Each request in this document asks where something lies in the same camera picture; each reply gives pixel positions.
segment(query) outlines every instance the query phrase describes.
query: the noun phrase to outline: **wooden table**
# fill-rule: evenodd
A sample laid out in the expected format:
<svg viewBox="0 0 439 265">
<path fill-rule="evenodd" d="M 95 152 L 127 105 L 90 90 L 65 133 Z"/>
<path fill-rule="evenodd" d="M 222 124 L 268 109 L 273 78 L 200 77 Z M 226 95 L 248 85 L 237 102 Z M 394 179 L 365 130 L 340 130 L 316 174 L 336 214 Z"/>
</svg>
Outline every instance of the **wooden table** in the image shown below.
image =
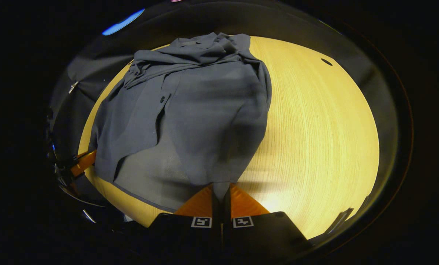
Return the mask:
<svg viewBox="0 0 439 265">
<path fill-rule="evenodd" d="M 272 103 L 265 137 L 238 186 L 270 212 L 287 213 L 312 238 L 342 211 L 354 208 L 353 215 L 370 193 L 379 160 L 376 125 L 359 88 L 332 58 L 263 37 L 251 38 L 250 52 L 268 67 Z M 79 153 L 88 149 L 100 102 L 128 68 L 97 100 Z M 98 178 L 93 167 L 85 175 L 108 201 L 144 226 L 164 212 Z"/>
</svg>

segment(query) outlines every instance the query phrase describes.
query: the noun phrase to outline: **gray cloth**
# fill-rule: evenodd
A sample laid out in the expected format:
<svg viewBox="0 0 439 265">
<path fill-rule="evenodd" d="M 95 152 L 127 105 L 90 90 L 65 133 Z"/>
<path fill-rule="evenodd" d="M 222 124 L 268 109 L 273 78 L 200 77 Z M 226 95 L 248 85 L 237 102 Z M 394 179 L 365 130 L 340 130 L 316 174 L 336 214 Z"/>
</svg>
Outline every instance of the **gray cloth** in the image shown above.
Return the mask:
<svg viewBox="0 0 439 265">
<path fill-rule="evenodd" d="M 264 137 L 271 100 L 270 75 L 249 45 L 244 34 L 210 33 L 136 52 L 95 117 L 97 175 L 113 182 L 123 158 L 156 146 L 165 115 L 192 185 L 237 182 Z"/>
</svg>

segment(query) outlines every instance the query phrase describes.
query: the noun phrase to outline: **black background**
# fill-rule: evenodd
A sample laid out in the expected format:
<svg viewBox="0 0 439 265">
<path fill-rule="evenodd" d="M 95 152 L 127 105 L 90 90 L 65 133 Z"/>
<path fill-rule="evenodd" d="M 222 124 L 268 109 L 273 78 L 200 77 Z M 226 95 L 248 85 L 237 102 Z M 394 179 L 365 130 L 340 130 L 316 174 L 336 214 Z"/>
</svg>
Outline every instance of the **black background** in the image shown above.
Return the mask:
<svg viewBox="0 0 439 265">
<path fill-rule="evenodd" d="M 48 174 L 43 126 L 52 87 L 70 59 L 152 2 L 0 4 L 0 263 L 133 261 L 71 212 L 71 200 Z M 439 3 L 294 4 L 342 20 L 374 43 L 401 77 L 414 117 L 412 163 L 399 193 L 375 223 L 323 263 L 439 264 Z"/>
</svg>

